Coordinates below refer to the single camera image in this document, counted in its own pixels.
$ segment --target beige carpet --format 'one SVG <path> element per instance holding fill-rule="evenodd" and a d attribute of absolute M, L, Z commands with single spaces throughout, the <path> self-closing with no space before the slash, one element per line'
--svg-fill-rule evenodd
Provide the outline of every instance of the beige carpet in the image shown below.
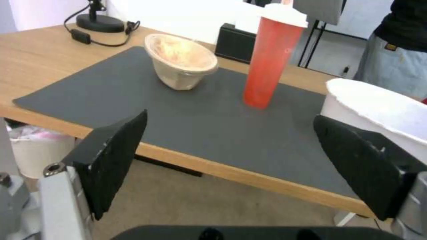
<path fill-rule="evenodd" d="M 135 160 L 95 240 L 138 225 L 333 225 L 334 210 L 255 187 Z"/>

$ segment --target black lamp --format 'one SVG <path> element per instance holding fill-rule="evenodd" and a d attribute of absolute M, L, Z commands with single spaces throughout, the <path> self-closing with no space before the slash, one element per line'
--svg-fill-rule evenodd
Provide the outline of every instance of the black lamp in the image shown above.
<path fill-rule="evenodd" d="M 104 15 L 97 15 L 97 11 L 105 11 L 100 0 L 89 0 L 89 14 L 77 16 L 77 26 L 97 32 L 123 32 L 125 26 L 122 21 Z"/>

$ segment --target black shirt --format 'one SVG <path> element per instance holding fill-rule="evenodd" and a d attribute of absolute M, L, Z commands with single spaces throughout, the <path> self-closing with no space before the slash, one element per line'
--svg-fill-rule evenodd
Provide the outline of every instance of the black shirt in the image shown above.
<path fill-rule="evenodd" d="M 397 47 L 427 52 L 427 0 L 395 0 L 391 11 L 374 33 Z"/>

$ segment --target gray pants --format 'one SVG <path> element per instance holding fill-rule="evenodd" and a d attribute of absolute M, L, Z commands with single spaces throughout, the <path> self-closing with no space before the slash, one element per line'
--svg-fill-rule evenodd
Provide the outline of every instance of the gray pants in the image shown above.
<path fill-rule="evenodd" d="M 427 53 L 400 47 L 390 51 L 386 45 L 371 35 L 354 79 L 406 96 L 427 98 Z"/>

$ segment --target black desk mat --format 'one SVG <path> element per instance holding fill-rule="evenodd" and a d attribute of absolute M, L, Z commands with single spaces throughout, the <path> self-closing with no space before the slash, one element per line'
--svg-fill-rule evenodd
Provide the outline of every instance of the black desk mat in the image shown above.
<path fill-rule="evenodd" d="M 175 91 L 145 50 L 132 47 L 14 103 L 91 128 L 147 109 L 146 143 L 357 198 L 313 130 L 325 97 L 279 84 L 260 111 L 244 104 L 245 81 L 219 69 L 195 89 Z"/>

